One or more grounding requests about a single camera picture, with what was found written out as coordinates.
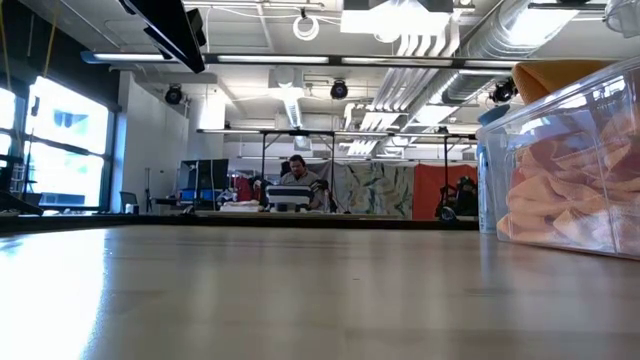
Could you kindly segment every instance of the person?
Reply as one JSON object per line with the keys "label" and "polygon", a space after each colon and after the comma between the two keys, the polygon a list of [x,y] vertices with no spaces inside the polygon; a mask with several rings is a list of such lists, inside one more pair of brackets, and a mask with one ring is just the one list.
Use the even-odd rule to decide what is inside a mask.
{"label": "person", "polygon": [[304,159],[300,155],[293,155],[289,158],[289,166],[291,171],[282,176],[280,179],[280,185],[309,186],[314,193],[313,200],[311,201],[311,204],[309,204],[309,207],[311,209],[320,208],[324,197],[322,190],[317,186],[320,177],[307,170],[307,163],[305,163]]}

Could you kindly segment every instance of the ceiling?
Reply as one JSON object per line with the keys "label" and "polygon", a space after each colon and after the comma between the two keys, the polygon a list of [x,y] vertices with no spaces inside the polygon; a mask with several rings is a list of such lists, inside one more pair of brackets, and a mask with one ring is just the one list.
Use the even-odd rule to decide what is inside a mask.
{"label": "ceiling", "polygon": [[[497,0],[475,0],[476,11],[461,19],[461,36],[480,20]],[[21,0],[45,19],[52,19],[56,1]],[[323,0],[326,8],[323,16],[339,17],[341,0]],[[124,12],[116,0],[62,0],[59,28],[95,51],[155,52],[145,27],[138,17]],[[234,9],[248,15],[258,15],[254,9]],[[273,48],[269,48],[267,35],[260,19],[246,17],[219,9],[200,9],[203,18],[208,17],[209,51],[214,53],[282,53],[282,54],[357,54],[391,55],[397,44],[378,42],[370,35],[340,33],[339,26],[320,23],[320,33],[313,41],[302,41],[292,32],[293,18],[265,19],[268,36]],[[295,15],[294,10],[265,9],[265,15]],[[581,19],[596,16],[584,15]],[[602,44],[607,44],[607,53],[602,53]],[[628,58],[640,54],[640,37],[623,39],[620,34],[609,31],[601,21],[573,21],[561,33],[543,46],[539,57],[580,58]],[[232,104],[229,104],[227,119],[273,119],[275,113],[284,113],[281,101],[267,95],[269,66],[210,66],[206,71],[217,75],[224,85]],[[145,75],[186,73],[181,65],[146,65],[134,69]],[[386,69],[306,67],[305,84],[311,84],[306,98],[300,100],[304,113],[330,113],[341,115],[345,101],[333,101],[329,96],[335,78],[346,79],[350,87],[349,98],[373,97],[384,78]],[[167,88],[160,80],[149,82],[148,88],[159,93]],[[183,90],[192,97],[204,96],[214,87],[206,84],[185,84]],[[458,123],[473,123],[485,111],[484,98],[478,100],[477,108],[463,108],[455,115]]]}

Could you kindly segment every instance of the clear plastic container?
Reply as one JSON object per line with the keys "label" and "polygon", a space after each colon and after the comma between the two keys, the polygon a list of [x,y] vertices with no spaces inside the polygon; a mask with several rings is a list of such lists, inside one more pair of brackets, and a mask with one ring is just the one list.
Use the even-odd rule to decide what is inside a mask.
{"label": "clear plastic container", "polygon": [[640,258],[640,58],[481,128],[498,238]]}

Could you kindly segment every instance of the office chair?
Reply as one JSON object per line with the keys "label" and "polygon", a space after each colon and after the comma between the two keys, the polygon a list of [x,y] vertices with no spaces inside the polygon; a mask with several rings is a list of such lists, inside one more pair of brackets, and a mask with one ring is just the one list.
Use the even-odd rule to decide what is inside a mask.
{"label": "office chair", "polygon": [[124,214],[127,204],[138,205],[138,197],[134,193],[120,191],[120,212]]}

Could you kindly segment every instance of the clothing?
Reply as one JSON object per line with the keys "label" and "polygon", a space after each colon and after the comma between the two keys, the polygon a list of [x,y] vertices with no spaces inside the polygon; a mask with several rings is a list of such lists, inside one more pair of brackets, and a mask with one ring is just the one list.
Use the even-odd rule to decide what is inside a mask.
{"label": "clothing", "polygon": [[[308,171],[300,178],[295,177],[293,173],[287,173],[280,179],[280,185],[292,185],[292,186],[311,186],[320,177],[311,171]],[[318,189],[314,192],[315,196],[311,202],[311,208],[317,209],[323,204],[324,194],[322,190]]]}

